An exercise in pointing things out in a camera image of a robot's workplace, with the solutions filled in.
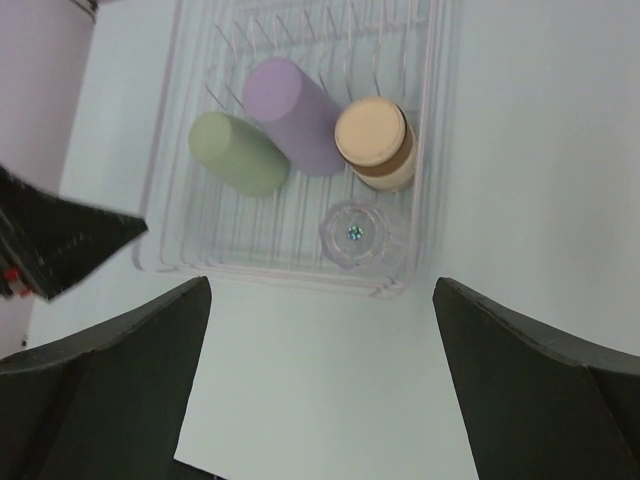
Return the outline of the clear glass cup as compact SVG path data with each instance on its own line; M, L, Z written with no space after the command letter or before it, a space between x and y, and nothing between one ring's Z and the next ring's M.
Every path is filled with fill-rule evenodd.
M333 205L318 226L323 255L362 277L399 276L410 252L410 224L394 207L355 198Z

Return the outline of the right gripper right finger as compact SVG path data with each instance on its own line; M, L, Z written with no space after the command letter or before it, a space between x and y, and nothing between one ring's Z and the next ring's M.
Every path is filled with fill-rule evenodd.
M433 304L479 478L638 478L638 357L451 278Z

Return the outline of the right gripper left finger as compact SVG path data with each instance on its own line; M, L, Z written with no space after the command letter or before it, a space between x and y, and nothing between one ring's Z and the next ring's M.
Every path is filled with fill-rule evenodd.
M1 362L5 479L203 479L175 457L210 315L198 277Z

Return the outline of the green cup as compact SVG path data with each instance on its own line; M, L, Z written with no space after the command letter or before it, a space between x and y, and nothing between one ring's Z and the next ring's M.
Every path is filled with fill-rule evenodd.
M263 197L287 180L290 162L247 121L225 112L206 112L188 133L192 157L237 192Z

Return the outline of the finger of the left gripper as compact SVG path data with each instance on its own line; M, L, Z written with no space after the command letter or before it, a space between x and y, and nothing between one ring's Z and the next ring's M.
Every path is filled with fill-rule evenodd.
M148 231L142 218L67 200L1 169L1 296L51 301Z

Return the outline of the purple cup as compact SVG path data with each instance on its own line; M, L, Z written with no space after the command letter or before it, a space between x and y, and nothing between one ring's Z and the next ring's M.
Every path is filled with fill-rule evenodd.
M342 108L293 61L271 57L258 63L244 81L242 105L303 174L332 176L345 169L334 141Z

